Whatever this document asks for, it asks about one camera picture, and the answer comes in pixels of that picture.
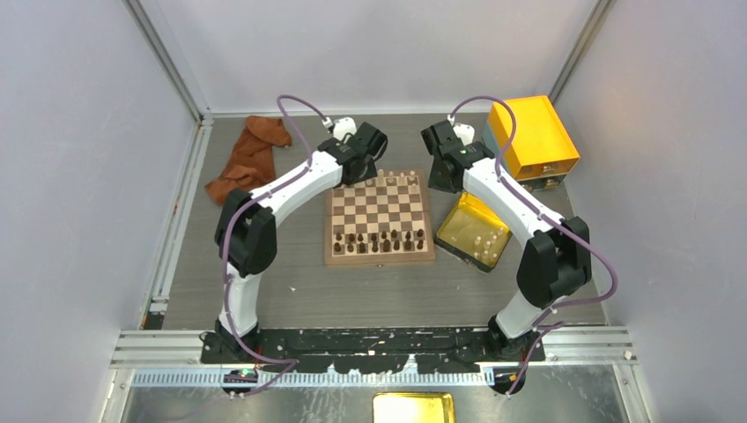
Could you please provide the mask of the light wooden king piece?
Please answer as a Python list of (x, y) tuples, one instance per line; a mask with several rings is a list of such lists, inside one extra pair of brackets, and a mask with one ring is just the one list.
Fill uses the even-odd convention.
[(383, 169), (379, 169), (376, 177), (376, 186), (377, 187), (384, 187), (386, 185), (386, 179), (385, 179), (385, 171)]

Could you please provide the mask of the gold metal tin tray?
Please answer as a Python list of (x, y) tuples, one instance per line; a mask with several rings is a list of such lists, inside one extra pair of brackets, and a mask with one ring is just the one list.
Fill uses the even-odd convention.
[(512, 232), (486, 204), (463, 192), (435, 235), (435, 244), (483, 273), (496, 267)]

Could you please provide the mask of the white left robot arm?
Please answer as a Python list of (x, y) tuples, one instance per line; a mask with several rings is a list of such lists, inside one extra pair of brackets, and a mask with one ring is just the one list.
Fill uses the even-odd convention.
[(377, 175), (387, 136), (368, 122), (322, 142), (293, 170), (258, 189), (234, 189), (223, 205), (215, 241), (223, 262), (224, 298), (215, 332), (237, 364), (257, 350), (256, 312), (263, 273), (277, 256), (277, 229), (300, 206), (325, 190)]

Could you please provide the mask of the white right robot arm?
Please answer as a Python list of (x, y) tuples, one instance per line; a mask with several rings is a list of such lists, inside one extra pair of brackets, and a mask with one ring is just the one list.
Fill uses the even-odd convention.
[(516, 274), (518, 291), (489, 325), (492, 356), (513, 360), (523, 336), (546, 310), (592, 278), (587, 223), (564, 218), (531, 196), (479, 141), (464, 144), (453, 125), (437, 122), (421, 132), (433, 157), (428, 184), (439, 191), (477, 197), (509, 228), (523, 248)]

